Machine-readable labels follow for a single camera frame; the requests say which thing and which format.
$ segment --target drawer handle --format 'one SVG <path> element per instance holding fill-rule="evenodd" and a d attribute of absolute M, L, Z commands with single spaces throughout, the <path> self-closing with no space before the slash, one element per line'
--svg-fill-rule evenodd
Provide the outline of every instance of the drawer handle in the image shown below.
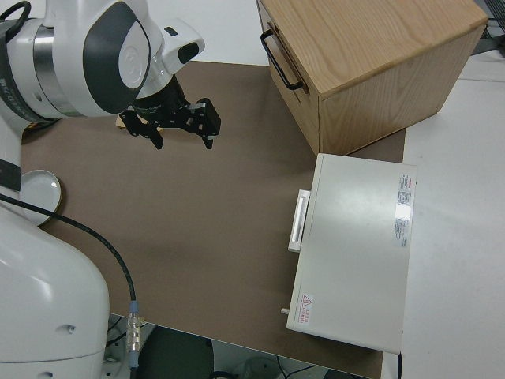
<path fill-rule="evenodd" d="M 282 69 L 281 69 L 281 66 L 279 66 L 279 64 L 275 60 L 274 55 L 271 53 L 271 50 L 268 48 L 267 43 L 265 42 L 265 40 L 268 37 L 273 36 L 273 35 L 274 35 L 274 32 L 271 29 L 268 29 L 268 30 L 266 30 L 265 32 L 263 32 L 261 34 L 261 44 L 263 45 L 263 48 L 267 52 L 268 57 L 270 58 L 272 64 L 274 65 L 275 69 L 279 73 L 279 76 L 281 77 L 282 82 L 284 83 L 284 85 L 288 89 L 290 89 L 292 91 L 294 91 L 295 89 L 302 88 L 303 87 L 303 81 L 299 81 L 297 83 L 290 83 L 290 81 L 288 81 L 288 79 L 287 79 L 284 71 L 282 71 Z"/>
<path fill-rule="evenodd" d="M 301 240 L 307 217 L 307 207 L 309 206 L 310 191 L 300 189 L 298 191 L 297 207 L 294 210 L 293 227 L 291 228 L 290 243 L 287 247 L 289 251 L 300 253 Z"/>

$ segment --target white table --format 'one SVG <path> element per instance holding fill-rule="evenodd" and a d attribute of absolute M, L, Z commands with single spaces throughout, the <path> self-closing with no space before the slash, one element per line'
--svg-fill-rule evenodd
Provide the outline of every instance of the white table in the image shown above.
<path fill-rule="evenodd" d="M 403 162 L 418 169 L 403 377 L 505 377 L 505 59 L 469 60 L 442 111 L 407 130 Z"/>

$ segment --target white dish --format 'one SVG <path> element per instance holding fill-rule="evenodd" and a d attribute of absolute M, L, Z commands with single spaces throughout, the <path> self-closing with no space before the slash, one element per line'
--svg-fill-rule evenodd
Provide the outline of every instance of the white dish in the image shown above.
<path fill-rule="evenodd" d="M 27 172 L 21 177 L 20 200 L 37 207 L 56 211 L 62 199 L 62 188 L 58 179 L 45 170 Z M 39 226 L 50 219 L 49 216 L 23 209 L 26 218 Z"/>

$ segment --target black handle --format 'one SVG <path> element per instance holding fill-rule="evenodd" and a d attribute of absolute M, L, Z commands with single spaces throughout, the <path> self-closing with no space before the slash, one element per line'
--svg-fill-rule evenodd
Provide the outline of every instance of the black handle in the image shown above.
<path fill-rule="evenodd" d="M 274 55 L 271 53 L 270 49 L 268 48 L 267 43 L 265 42 L 265 40 L 268 37 L 273 36 L 273 35 L 274 35 L 274 32 L 271 29 L 268 29 L 265 32 L 263 32 L 261 34 L 261 37 L 260 37 L 261 38 L 261 44 L 263 45 L 263 48 L 267 52 L 267 55 L 270 58 L 272 65 L 274 65 L 275 69 L 277 70 L 277 72 L 279 73 L 279 76 L 282 79 L 282 82 L 284 83 L 284 85 L 288 89 L 294 91 L 295 89 L 302 88 L 303 87 L 303 81 L 299 81 L 297 83 L 290 83 L 290 81 L 288 81 L 288 79 L 287 79 L 284 71 L 282 71 L 282 69 L 281 69 L 281 66 L 279 66 L 279 64 L 275 60 Z"/>
<path fill-rule="evenodd" d="M 30 11 L 32 10 L 32 4 L 29 2 L 18 2 L 8 8 L 4 13 L 0 15 L 0 21 L 4 21 L 8 16 L 16 12 L 18 9 L 23 8 L 23 13 L 19 17 L 18 20 L 16 20 L 16 23 L 10 27 L 10 29 L 6 32 L 6 42 L 9 42 L 12 38 L 16 36 L 17 33 L 21 30 L 23 27 L 23 24 L 25 21 L 28 19 L 28 16 L 30 15 Z"/>

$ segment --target white box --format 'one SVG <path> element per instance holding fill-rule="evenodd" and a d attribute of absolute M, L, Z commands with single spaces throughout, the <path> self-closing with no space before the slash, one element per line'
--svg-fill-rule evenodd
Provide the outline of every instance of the white box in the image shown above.
<path fill-rule="evenodd" d="M 415 183 L 414 166 L 317 156 L 287 328 L 400 352 Z"/>

